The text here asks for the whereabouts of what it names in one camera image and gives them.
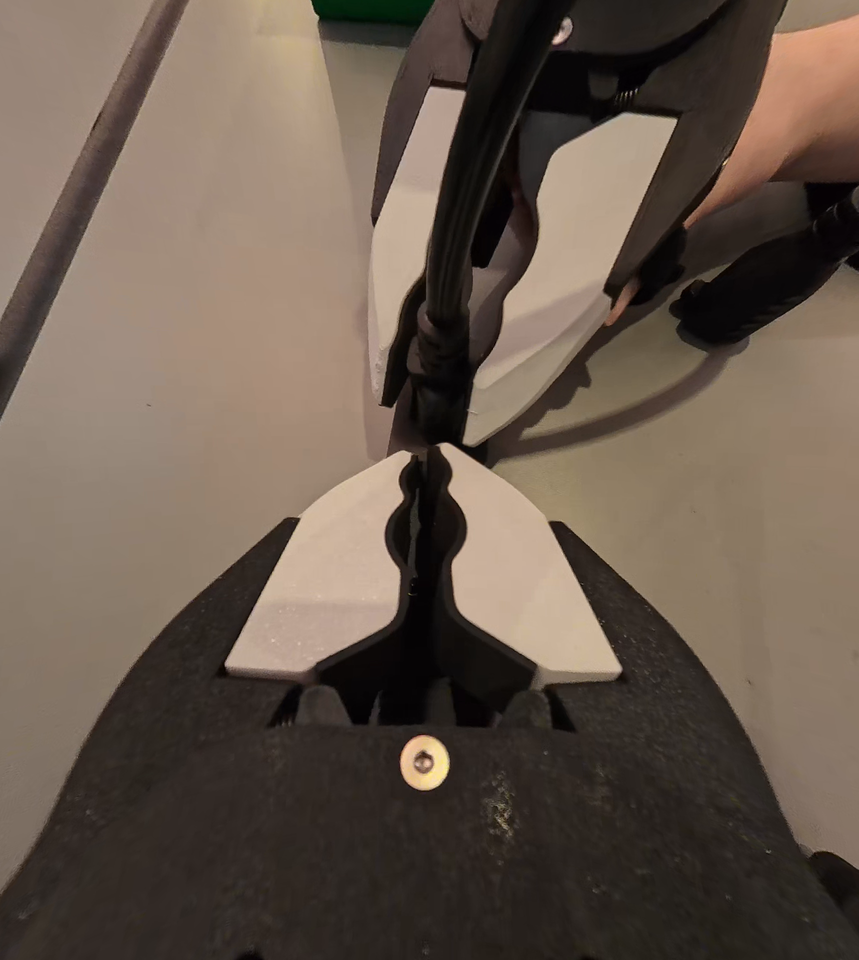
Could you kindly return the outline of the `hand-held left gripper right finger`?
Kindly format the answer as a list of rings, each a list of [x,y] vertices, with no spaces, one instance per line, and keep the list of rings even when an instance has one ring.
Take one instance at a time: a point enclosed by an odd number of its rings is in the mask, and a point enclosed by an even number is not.
[[[464,689],[612,682],[623,668],[542,510],[450,443],[427,452],[434,646]]]

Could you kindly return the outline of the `green plastic bin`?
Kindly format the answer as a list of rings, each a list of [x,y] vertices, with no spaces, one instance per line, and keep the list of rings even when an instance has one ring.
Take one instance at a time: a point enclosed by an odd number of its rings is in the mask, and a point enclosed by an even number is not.
[[[311,1],[323,22],[417,27],[434,1]]]

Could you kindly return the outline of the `black power plug with cord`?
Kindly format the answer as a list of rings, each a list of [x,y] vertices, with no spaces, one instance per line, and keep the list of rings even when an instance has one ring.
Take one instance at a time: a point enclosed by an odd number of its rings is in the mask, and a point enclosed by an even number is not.
[[[471,62],[428,238],[407,354],[410,421],[431,447],[460,445],[470,362],[471,247],[504,151],[572,1],[498,2]]]

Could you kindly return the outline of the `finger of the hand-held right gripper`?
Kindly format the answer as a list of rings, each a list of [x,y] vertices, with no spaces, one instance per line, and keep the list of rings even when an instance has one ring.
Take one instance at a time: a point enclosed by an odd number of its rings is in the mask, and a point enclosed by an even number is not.
[[[432,84],[421,102],[390,97],[379,140],[368,270],[367,346],[376,402],[393,407],[407,378],[416,295],[423,290],[429,239],[463,87]]]
[[[529,410],[610,310],[604,287],[663,154],[671,116],[622,113],[552,145],[548,124],[520,138],[520,177],[535,205],[535,247],[502,302],[495,344],[472,382],[462,444],[478,447]]]

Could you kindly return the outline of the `person's right hand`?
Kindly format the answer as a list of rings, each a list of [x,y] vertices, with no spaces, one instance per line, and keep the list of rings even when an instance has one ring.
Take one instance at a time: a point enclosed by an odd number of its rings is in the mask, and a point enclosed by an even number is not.
[[[805,124],[793,94],[804,61],[801,42],[790,33],[774,35],[756,101],[735,148],[708,195],[688,215],[684,229],[744,200],[776,179],[802,152]]]

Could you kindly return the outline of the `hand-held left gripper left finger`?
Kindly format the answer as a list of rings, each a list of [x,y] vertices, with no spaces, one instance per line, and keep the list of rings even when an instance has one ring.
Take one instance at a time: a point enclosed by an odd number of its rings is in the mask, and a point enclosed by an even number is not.
[[[418,459],[399,452],[300,514],[224,662],[229,675],[382,683],[405,618],[419,476]]]

